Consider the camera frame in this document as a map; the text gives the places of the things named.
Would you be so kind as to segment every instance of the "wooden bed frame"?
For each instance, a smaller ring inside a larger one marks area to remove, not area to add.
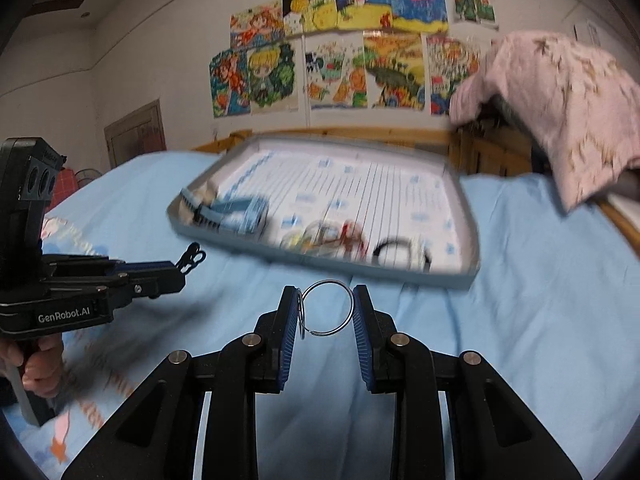
[[[486,138],[480,139],[468,131],[459,129],[431,130],[423,128],[367,128],[352,126],[328,126],[324,128],[292,128],[261,133],[313,134],[384,142],[406,148],[418,148],[447,155],[451,165],[465,174],[486,173],[497,176],[517,176],[531,172],[531,161],[522,149],[505,147],[504,143]],[[252,130],[238,130],[221,140],[198,146],[196,152],[222,153],[252,136]],[[640,257],[640,232],[606,200],[598,200],[605,216],[626,238],[636,255]]]

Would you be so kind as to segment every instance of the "tray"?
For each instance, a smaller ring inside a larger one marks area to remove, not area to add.
[[[180,194],[167,208],[178,233],[271,261],[417,285],[469,288],[480,267],[478,229],[458,177],[446,158],[433,153],[304,134],[256,135],[187,189],[203,195],[212,185],[219,199],[267,197],[262,233],[247,237],[196,225],[185,215]],[[320,220],[355,221],[368,244],[364,259],[345,248],[326,253],[281,248],[283,239]],[[412,238],[412,254],[390,244],[373,262],[374,248],[388,238]],[[430,256],[428,270],[416,263],[418,243]]]

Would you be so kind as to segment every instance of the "blue bed sheet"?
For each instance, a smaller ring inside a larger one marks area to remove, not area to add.
[[[45,250],[175,261],[190,240],[172,231],[165,208],[213,160],[153,154],[111,171],[49,214]],[[546,178],[475,176],[462,184],[482,258],[469,291],[329,276],[206,247],[179,295],[136,300],[108,326],[66,334],[60,416],[36,429],[14,407],[12,427],[58,479],[169,352],[217,351],[274,310],[284,286],[332,277],[365,283],[375,307],[429,348],[483,354],[593,479],[640,412],[640,264],[597,208],[562,215]],[[308,299],[308,325],[327,330],[346,309],[344,292],[322,287]],[[284,392],[257,398],[260,478],[386,479],[393,416],[392,396],[365,389],[350,327],[298,339]]]

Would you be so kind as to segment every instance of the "silver key ring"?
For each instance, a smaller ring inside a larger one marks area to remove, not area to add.
[[[333,283],[334,285],[340,285],[344,290],[347,291],[347,294],[349,295],[349,302],[351,303],[351,305],[349,307],[349,313],[347,314],[347,317],[345,318],[345,320],[342,323],[340,323],[340,325],[338,325],[336,328],[334,328],[332,330],[328,330],[327,332],[318,332],[318,330],[310,330],[305,325],[305,298],[317,286],[326,285],[328,283]],[[298,296],[298,325],[300,327],[300,335],[302,336],[302,339],[305,338],[305,330],[307,332],[309,332],[311,335],[316,335],[316,336],[319,336],[319,337],[326,337],[326,336],[329,336],[329,335],[337,334],[338,332],[340,332],[340,330],[342,330],[344,327],[346,327],[349,324],[349,322],[351,321],[351,318],[353,317],[354,306],[355,306],[355,303],[354,303],[354,299],[353,299],[353,292],[343,282],[340,282],[338,280],[321,280],[319,282],[315,282],[307,290],[305,290],[304,292],[302,292]]]

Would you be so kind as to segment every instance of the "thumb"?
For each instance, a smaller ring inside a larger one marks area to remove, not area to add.
[[[0,339],[0,358],[16,367],[21,366],[24,361],[24,356],[18,345],[8,339]]]

